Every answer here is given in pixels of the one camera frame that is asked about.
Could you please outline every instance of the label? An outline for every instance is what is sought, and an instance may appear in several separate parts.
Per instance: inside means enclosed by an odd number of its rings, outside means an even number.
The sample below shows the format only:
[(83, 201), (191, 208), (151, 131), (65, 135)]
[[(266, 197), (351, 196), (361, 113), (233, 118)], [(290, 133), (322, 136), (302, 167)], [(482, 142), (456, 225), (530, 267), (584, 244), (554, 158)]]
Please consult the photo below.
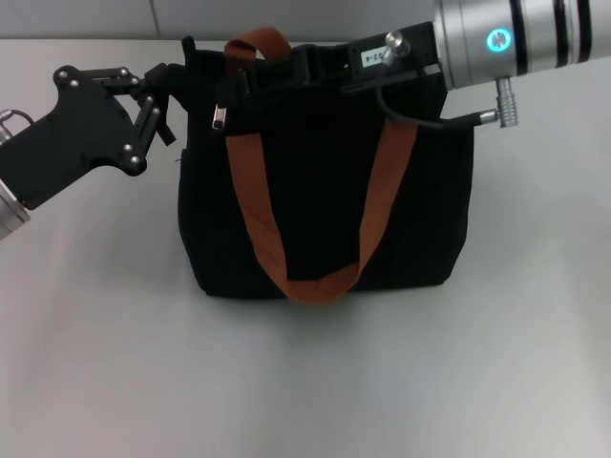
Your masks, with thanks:
[(371, 67), (372, 65), (379, 65), (382, 63), (384, 58), (384, 51), (387, 49), (386, 46), (382, 48), (376, 48), (375, 50), (369, 50), (361, 52), (361, 60), (363, 61), (363, 68)]

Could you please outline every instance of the blue led light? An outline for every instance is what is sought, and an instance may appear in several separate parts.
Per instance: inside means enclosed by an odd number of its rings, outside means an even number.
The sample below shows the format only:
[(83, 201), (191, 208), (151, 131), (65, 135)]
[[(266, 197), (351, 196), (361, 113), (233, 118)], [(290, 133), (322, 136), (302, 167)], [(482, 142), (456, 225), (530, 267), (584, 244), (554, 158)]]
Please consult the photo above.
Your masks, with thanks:
[(512, 33), (507, 29), (496, 29), (488, 35), (486, 43), (492, 52), (506, 52), (512, 46)]

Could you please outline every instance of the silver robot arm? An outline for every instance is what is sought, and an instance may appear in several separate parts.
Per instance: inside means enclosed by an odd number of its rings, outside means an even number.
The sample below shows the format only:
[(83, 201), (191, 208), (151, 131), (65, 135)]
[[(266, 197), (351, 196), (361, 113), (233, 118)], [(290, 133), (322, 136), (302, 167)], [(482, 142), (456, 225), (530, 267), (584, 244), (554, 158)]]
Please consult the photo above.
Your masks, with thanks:
[(611, 1), (437, 0), (434, 29), (448, 90), (495, 81), (511, 127), (510, 78), (611, 56)]

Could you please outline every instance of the orange nylon strap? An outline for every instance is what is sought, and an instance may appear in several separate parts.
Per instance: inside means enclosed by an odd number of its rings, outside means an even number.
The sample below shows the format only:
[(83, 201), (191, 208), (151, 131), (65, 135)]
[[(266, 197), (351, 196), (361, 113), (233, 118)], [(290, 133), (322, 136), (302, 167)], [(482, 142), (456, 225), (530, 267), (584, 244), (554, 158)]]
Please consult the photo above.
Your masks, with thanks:
[(226, 74), (233, 76), (240, 68), (252, 64), (257, 58), (257, 50), (270, 62), (287, 59), (290, 55), (290, 45), (276, 29), (252, 31), (225, 45)]
[[(256, 49), (269, 60), (280, 60), (290, 53), (290, 47), (274, 29), (254, 31), (231, 41), (225, 52), (243, 63), (254, 61)], [(230, 72), (237, 69), (228, 68)], [(416, 134), (415, 125), (386, 121), (369, 178), (360, 228), (360, 259), (315, 281), (288, 279), (283, 241), (267, 188), (261, 136), (239, 135), (226, 139), (231, 177), (255, 255), (269, 278), (289, 298), (303, 303), (330, 302), (358, 282), (388, 226), (390, 210), (410, 162)]]

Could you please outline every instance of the black mounting bracket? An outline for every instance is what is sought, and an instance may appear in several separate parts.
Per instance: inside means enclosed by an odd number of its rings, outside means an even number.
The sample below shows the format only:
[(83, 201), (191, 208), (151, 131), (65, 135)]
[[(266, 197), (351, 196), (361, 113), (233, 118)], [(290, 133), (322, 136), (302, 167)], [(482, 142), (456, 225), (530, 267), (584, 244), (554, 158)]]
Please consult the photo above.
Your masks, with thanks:
[[(167, 96), (157, 100), (148, 77), (164, 68), (160, 64), (144, 79), (125, 68), (57, 70), (55, 108), (0, 147), (0, 180), (33, 210), (99, 166), (142, 174), (155, 134), (166, 145), (175, 140), (165, 122)], [(122, 94), (140, 107), (134, 124), (115, 98)]]

